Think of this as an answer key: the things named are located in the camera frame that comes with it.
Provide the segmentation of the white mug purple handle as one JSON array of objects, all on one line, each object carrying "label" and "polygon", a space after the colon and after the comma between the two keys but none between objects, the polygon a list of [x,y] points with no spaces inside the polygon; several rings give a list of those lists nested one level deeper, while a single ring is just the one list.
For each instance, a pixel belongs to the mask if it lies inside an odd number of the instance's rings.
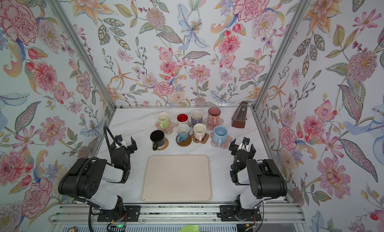
[{"label": "white mug purple handle", "polygon": [[203,112],[200,110],[195,110],[191,113],[191,123],[192,126],[196,124],[203,123]]}]

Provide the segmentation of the pink mug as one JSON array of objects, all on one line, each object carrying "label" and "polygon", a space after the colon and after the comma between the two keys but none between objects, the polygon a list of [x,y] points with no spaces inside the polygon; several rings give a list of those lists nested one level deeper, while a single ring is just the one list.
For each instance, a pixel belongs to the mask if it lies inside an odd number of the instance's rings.
[{"label": "pink mug", "polygon": [[214,122],[220,118],[221,110],[218,107],[211,107],[208,110],[208,118],[212,119]]}]

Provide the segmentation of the red inside white mug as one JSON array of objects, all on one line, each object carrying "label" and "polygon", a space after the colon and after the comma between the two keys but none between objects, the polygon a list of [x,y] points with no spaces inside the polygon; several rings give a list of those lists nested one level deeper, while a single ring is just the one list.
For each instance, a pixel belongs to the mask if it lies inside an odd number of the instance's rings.
[{"label": "red inside white mug", "polygon": [[181,124],[190,125],[189,116],[185,113],[180,113],[177,115],[177,125],[180,126]]}]

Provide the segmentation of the light blue mug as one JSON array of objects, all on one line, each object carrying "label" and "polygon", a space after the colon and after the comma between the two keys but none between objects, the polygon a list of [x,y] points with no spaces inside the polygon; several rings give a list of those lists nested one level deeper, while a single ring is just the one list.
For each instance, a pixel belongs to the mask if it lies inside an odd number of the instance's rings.
[{"label": "light blue mug", "polygon": [[218,125],[214,128],[212,140],[218,147],[221,147],[224,143],[226,143],[227,138],[228,130],[226,127]]}]

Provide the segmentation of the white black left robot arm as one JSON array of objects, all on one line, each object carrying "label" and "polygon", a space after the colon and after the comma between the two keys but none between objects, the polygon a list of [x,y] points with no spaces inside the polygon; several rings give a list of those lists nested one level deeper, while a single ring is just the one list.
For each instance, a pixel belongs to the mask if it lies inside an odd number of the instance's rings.
[{"label": "white black left robot arm", "polygon": [[111,163],[97,157],[80,158],[61,179],[58,185],[60,195],[73,198],[96,209],[98,222],[137,222],[140,206],[127,206],[120,196],[114,195],[101,182],[124,184],[131,170],[131,154],[138,148],[131,138],[131,145],[126,146],[118,140],[109,145]]}]

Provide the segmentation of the white mug green outside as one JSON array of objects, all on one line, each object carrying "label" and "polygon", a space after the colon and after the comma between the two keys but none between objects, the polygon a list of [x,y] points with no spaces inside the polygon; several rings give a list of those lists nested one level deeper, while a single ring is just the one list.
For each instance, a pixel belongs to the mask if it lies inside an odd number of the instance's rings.
[{"label": "white mug green outside", "polygon": [[171,123],[170,115],[167,112],[161,112],[157,116],[158,125],[162,130],[168,129]]}]

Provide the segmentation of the black mug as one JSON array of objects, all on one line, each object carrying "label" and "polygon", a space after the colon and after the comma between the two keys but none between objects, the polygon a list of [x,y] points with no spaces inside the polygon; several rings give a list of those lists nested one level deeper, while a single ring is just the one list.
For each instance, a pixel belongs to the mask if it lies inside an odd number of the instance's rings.
[{"label": "black mug", "polygon": [[161,130],[155,130],[150,134],[150,140],[153,143],[152,149],[156,151],[162,149],[165,146],[166,138],[165,134]]}]

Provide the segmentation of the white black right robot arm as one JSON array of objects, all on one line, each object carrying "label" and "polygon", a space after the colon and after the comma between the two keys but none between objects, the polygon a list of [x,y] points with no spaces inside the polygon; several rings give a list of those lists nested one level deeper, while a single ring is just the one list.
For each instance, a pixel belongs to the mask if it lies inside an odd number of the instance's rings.
[{"label": "white black right robot arm", "polygon": [[230,169],[231,181],[245,190],[237,195],[232,205],[220,206],[222,222],[262,222],[260,208],[265,202],[288,193],[288,186],[272,159],[256,160],[255,147],[244,137],[241,144],[232,141],[229,151],[234,156]]}]

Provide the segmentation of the cream white mug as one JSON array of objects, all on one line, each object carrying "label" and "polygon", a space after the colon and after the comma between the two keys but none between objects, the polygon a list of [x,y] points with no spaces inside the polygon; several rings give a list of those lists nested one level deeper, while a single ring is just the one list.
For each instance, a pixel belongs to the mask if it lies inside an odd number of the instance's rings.
[{"label": "cream white mug", "polygon": [[197,123],[193,127],[193,135],[195,140],[202,142],[206,134],[206,126],[203,123]]}]

